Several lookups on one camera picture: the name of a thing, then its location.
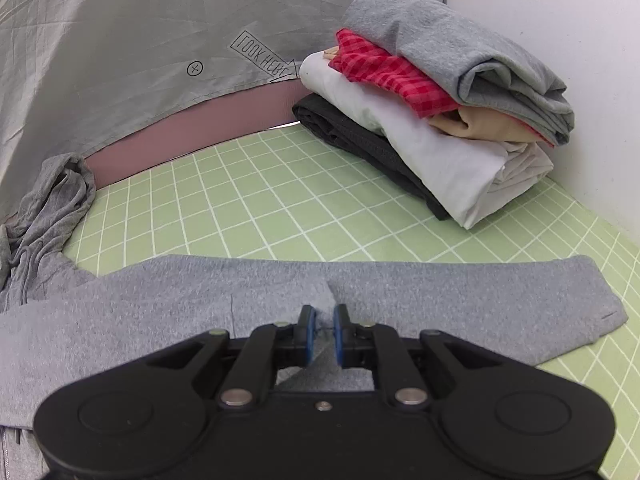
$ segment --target green tile pattern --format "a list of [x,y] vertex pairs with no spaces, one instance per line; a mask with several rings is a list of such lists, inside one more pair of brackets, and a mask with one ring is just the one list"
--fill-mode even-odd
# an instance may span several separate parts
[[586,254],[622,298],[629,322],[542,368],[587,384],[613,406],[618,430],[602,473],[634,480],[640,472],[640,251],[549,179],[466,231],[295,125],[101,189],[64,252],[98,275],[160,254],[446,263]]

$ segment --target silver screw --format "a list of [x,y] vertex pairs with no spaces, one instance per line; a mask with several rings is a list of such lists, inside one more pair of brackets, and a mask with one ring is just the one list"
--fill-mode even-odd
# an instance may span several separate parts
[[220,395],[220,400],[227,406],[245,406],[254,398],[251,392],[242,388],[231,388]]
[[327,402],[326,400],[320,400],[319,402],[316,402],[316,410],[318,410],[319,412],[328,412],[333,406],[331,405],[330,402]]
[[400,388],[396,391],[396,400],[405,406],[422,404],[427,398],[427,392],[420,388]]

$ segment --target white wall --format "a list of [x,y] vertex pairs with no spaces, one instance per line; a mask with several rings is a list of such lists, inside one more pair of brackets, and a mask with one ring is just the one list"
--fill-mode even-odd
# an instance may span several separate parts
[[568,86],[576,128],[552,177],[640,243],[640,0],[447,0]]

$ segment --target red plaid shirt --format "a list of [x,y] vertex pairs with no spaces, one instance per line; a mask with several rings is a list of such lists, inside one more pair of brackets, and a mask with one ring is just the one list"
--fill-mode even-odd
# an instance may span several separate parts
[[340,51],[329,66],[349,81],[370,83],[398,94],[420,118],[450,112],[460,106],[404,57],[392,56],[348,28],[339,30],[335,37]]

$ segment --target pink board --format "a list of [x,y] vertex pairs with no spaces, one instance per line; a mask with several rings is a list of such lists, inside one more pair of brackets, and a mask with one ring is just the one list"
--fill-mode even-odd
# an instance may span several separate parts
[[87,157],[97,187],[108,186],[212,144],[295,121],[309,94],[298,79],[258,86],[193,105]]

